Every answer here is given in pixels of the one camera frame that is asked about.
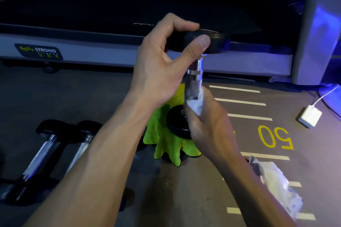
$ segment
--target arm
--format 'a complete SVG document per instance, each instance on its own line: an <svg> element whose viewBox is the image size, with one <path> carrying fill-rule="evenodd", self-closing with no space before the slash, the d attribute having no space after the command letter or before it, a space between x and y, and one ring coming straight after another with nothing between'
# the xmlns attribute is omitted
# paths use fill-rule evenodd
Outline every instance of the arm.
<svg viewBox="0 0 341 227"><path fill-rule="evenodd" d="M204 88L200 117L188 106L185 111L195 145L219 170L246 225L296 226L240 154L228 114L211 92Z"/></svg>
<svg viewBox="0 0 341 227"><path fill-rule="evenodd" d="M195 31L199 25L168 14L143 40L131 88L114 115L100 129L26 227L114 226L138 141L153 111L174 95L187 67L208 47L196 38L176 60L164 52L173 29Z"/></svg>

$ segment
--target person's left hand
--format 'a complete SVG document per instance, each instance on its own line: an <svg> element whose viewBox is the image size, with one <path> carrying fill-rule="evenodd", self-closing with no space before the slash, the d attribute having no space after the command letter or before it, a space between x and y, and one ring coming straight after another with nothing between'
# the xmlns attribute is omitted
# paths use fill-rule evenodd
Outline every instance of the person's left hand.
<svg viewBox="0 0 341 227"><path fill-rule="evenodd" d="M154 108L168 101L179 87L188 66L210 45L207 35L194 39L175 60L164 52L167 37L173 30L196 31L198 23L167 14L144 38L137 53L131 92L147 99Z"/></svg>

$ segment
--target metal handle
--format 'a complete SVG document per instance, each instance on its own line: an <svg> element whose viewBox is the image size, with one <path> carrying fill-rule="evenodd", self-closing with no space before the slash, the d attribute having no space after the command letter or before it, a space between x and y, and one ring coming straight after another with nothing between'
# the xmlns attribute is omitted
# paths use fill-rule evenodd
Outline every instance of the metal handle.
<svg viewBox="0 0 341 227"><path fill-rule="evenodd" d="M31 163L23 173L23 181L28 181L28 179L36 173L42 162L45 160L46 156L49 154L50 149L56 143L56 140L57 136L51 135L49 140L42 145L42 147L39 149L37 154L32 159Z"/></svg>
<svg viewBox="0 0 341 227"><path fill-rule="evenodd" d="M66 172L69 172L69 170L73 167L73 165L76 163L76 161L79 159L79 157L81 157L83 152L85 152L85 150L88 148L89 144L91 143L92 139L93 139L92 135L87 135L85 141L83 143L81 143L80 147L78 148L78 151L77 151L76 155L74 156L74 158L73 158L72 162L70 163Z"/></svg>
<svg viewBox="0 0 341 227"><path fill-rule="evenodd" d="M205 56L206 54L202 54L188 67L185 80L185 101L198 99L202 86L202 59Z"/></svg>

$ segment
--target forearm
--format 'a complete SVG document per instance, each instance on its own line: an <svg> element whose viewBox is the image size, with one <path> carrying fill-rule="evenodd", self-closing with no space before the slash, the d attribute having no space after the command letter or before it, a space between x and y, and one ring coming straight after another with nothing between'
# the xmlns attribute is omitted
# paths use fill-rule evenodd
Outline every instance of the forearm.
<svg viewBox="0 0 341 227"><path fill-rule="evenodd" d="M212 161L231 190L247 226L296 226L238 148L229 147L222 154L221 158Z"/></svg>
<svg viewBox="0 0 341 227"><path fill-rule="evenodd" d="M113 226L152 111L147 101L129 93L26 226Z"/></svg>

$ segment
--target hand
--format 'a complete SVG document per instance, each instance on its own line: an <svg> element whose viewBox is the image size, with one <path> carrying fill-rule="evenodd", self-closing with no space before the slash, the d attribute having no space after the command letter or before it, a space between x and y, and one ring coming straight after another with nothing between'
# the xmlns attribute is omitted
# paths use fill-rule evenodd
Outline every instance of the hand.
<svg viewBox="0 0 341 227"><path fill-rule="evenodd" d="M201 115L185 105L185 113L194 144L209 160L221 159L230 152L239 152L227 111L202 87L204 101Z"/></svg>
<svg viewBox="0 0 341 227"><path fill-rule="evenodd" d="M210 45L207 35L194 39L175 60L164 52L167 37L173 30L196 31L199 24L167 14L148 34L137 53L131 91L146 98L155 108L168 101L176 92L188 69Z"/></svg>

